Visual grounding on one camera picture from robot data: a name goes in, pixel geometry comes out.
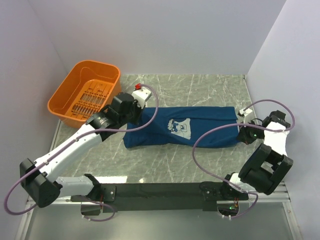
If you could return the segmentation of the blue Mickey Mouse t-shirt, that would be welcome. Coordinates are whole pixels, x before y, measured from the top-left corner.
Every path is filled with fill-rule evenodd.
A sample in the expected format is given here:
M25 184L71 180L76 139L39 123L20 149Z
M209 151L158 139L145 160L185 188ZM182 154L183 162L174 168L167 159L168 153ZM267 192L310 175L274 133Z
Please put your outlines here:
M128 129L146 124L153 116L155 107L146 107L138 125L128 123ZM123 137L127 149L153 145L193 146L197 139L211 129L237 123L233 106L183 106L159 107L155 119L147 127L126 132ZM239 143L238 126L216 130L198 143L200 148L227 148Z

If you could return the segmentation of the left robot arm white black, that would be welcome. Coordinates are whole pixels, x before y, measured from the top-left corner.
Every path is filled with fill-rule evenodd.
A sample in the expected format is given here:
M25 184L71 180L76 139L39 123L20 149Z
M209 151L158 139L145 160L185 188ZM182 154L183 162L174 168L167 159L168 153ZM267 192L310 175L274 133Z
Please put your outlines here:
M132 93L117 94L110 104L91 115L71 137L46 155L19 165L21 186L40 208L57 198L82 195L88 201L100 195L100 183L90 174L61 177L63 170L76 158L101 144L127 124L136 124L152 93L145 87Z

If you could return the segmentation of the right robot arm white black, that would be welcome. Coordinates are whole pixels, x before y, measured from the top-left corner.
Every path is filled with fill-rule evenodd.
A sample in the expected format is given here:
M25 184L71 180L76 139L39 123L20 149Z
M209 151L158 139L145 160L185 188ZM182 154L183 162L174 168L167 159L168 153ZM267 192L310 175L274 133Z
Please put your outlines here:
M223 182L219 193L226 200L247 199L247 192L257 192L270 195L278 187L285 175L293 166L293 160L286 151L287 128L286 114L272 111L260 123L255 123L251 109L241 109L238 115L243 117L243 123L250 126L240 126L237 140L249 145L255 140L263 142L245 162L239 173L233 172L225 176L230 182Z

